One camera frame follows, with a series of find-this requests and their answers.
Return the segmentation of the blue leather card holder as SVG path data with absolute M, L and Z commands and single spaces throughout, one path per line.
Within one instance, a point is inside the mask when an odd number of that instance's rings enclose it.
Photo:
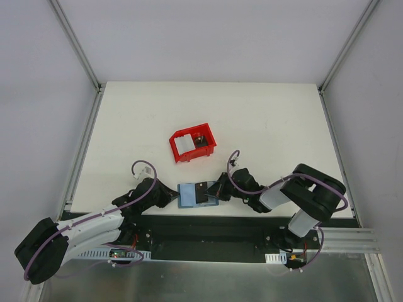
M 208 187 L 214 182 L 207 181 Z M 178 184 L 178 208 L 202 208 L 209 206 L 218 206 L 219 200 L 217 198 L 208 197 L 208 202 L 196 204 L 195 201 L 195 184 L 196 183 L 182 183 Z

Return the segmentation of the red plastic bin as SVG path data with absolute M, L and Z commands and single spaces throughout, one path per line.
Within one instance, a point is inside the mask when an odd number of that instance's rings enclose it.
M 176 131 L 169 139 L 175 163 L 213 154 L 217 143 L 208 123 Z

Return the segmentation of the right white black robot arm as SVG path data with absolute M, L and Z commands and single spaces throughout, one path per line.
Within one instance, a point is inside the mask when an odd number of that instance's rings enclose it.
M 331 218 L 333 213 L 348 207 L 344 197 L 346 187 L 337 179 L 308 165 L 299 164 L 291 174 L 264 187 L 249 173 L 230 161 L 230 170 L 203 192 L 221 201 L 239 198 L 257 213 L 269 213 L 275 208 L 293 202 L 299 210 L 283 231 L 284 243 L 298 248 L 314 227 Z

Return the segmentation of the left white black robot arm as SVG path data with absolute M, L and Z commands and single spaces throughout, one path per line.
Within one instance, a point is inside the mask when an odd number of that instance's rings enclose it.
M 40 220 L 14 251 L 24 280 L 40 284 L 81 252 L 114 241 L 128 244 L 133 237 L 128 224 L 149 208 L 164 208 L 177 197 L 179 192 L 146 177 L 101 210 L 64 221 Z

